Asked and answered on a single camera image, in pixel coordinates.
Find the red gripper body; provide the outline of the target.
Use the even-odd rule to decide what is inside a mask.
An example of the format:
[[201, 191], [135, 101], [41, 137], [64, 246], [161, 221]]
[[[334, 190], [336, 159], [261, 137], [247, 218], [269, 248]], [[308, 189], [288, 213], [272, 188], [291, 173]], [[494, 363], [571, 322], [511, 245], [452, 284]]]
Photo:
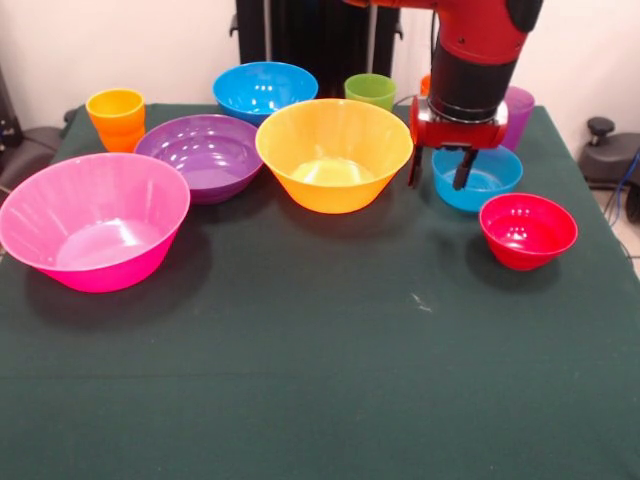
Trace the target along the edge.
[[409, 109], [409, 129], [416, 147], [492, 149], [506, 135], [508, 107], [502, 101], [496, 115], [487, 122], [457, 122], [439, 116], [427, 97], [414, 96]]

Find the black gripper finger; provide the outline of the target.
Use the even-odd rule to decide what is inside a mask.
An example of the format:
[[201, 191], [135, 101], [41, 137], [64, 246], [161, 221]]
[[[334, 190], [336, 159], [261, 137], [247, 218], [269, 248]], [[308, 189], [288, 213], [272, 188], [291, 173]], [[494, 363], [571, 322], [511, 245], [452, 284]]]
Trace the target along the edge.
[[476, 149], [465, 150], [463, 160], [457, 166], [455, 176], [452, 181], [452, 187], [455, 190], [461, 190], [466, 186], [474, 161], [477, 158], [477, 155], [478, 155], [478, 151]]
[[414, 146], [413, 155], [411, 157], [408, 186], [416, 188], [422, 178], [422, 157], [424, 148], [419, 145]]

